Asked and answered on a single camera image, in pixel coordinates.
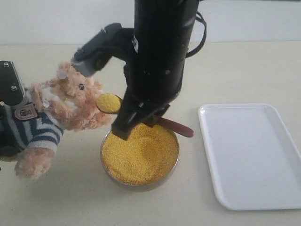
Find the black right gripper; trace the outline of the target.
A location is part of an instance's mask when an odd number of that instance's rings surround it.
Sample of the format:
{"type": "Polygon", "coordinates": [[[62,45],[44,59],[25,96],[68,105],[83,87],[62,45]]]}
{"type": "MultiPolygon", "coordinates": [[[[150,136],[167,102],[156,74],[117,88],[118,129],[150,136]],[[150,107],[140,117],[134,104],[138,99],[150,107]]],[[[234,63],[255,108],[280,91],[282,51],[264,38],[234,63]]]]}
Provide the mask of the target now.
{"type": "Polygon", "coordinates": [[[127,50],[127,89],[111,131],[127,140],[143,122],[153,127],[182,88],[187,47],[131,47],[127,50]]]}

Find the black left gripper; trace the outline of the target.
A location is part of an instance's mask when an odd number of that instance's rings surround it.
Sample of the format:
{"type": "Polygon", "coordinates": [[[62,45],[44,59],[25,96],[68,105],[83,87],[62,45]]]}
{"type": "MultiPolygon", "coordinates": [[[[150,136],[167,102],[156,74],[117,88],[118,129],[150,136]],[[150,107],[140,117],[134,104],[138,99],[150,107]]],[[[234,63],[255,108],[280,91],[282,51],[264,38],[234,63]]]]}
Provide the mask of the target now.
{"type": "Polygon", "coordinates": [[[16,122],[22,121],[18,111],[6,104],[0,106],[0,160],[21,162],[24,146],[16,122]]]}

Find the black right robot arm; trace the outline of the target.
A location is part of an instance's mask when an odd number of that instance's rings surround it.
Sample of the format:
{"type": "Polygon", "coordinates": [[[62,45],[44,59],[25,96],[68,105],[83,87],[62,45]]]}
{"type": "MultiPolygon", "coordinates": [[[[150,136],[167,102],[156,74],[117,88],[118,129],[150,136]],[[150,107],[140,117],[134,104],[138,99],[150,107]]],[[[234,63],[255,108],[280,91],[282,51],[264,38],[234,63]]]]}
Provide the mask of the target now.
{"type": "Polygon", "coordinates": [[[112,133],[127,139],[139,123],[162,116],[180,93],[197,0],[137,0],[127,89],[112,133]]]}

